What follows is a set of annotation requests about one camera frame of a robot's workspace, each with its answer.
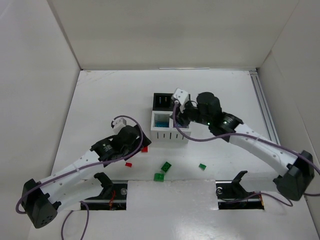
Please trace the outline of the teal long lego brick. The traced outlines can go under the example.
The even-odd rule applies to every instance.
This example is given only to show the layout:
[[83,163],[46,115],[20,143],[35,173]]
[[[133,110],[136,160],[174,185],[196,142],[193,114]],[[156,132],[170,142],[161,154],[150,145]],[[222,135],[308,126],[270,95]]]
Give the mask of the teal long lego brick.
[[168,121],[157,121],[155,123],[155,127],[157,128],[168,128],[170,126],[170,123]]

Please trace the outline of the dark green lego brick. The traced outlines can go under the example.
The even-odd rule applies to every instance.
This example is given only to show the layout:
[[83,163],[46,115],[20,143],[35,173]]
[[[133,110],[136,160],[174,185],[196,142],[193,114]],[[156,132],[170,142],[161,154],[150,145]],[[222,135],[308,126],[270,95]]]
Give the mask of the dark green lego brick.
[[162,172],[164,172],[164,173],[167,173],[168,172],[168,170],[171,168],[171,164],[169,163],[169,162],[165,162],[164,164],[163,164],[163,166],[161,167],[161,171]]

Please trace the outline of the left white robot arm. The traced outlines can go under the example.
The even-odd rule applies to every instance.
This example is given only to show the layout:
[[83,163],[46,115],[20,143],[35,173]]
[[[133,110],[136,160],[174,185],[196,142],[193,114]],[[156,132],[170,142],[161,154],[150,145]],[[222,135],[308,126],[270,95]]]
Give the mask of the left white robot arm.
[[113,182],[105,168],[128,160],[151,144],[138,125],[123,126],[115,135],[99,140],[78,160],[40,181],[23,185],[21,206],[36,229],[54,220],[59,212],[85,199],[107,197]]

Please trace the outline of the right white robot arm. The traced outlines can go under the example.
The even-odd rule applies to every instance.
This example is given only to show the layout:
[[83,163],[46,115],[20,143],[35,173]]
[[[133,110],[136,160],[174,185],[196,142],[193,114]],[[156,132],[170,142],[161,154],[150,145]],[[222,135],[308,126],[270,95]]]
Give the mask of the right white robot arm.
[[211,92],[198,94],[196,105],[193,105],[189,94],[178,88],[172,101],[176,129],[190,122],[207,125],[214,139],[238,146],[272,167],[278,174],[273,182],[281,195],[298,201],[305,194],[316,168],[309,152],[296,153],[263,138],[240,118],[224,112],[219,99]]

